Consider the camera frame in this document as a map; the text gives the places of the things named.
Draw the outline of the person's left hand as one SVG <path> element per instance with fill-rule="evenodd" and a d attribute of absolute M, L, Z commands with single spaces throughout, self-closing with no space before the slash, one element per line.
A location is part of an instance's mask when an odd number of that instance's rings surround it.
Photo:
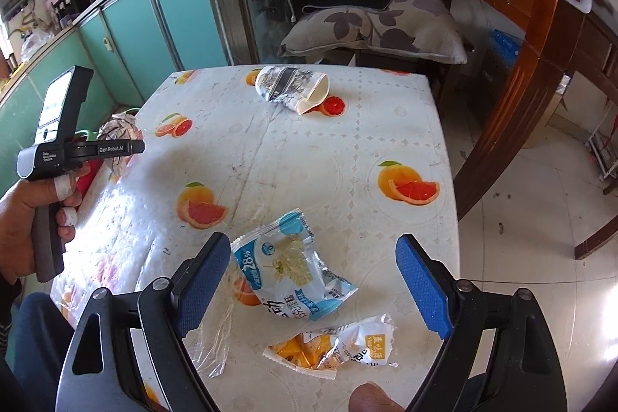
<path fill-rule="evenodd" d="M 1 199 L 1 276 L 13 285 L 19 278 L 34 273 L 34 246 L 31 229 L 40 207 L 60 203 L 54 219 L 64 241 L 75 238 L 76 209 L 82 194 L 76 188 L 79 178 L 90 172 L 87 164 L 53 179 L 20 180 Z"/>

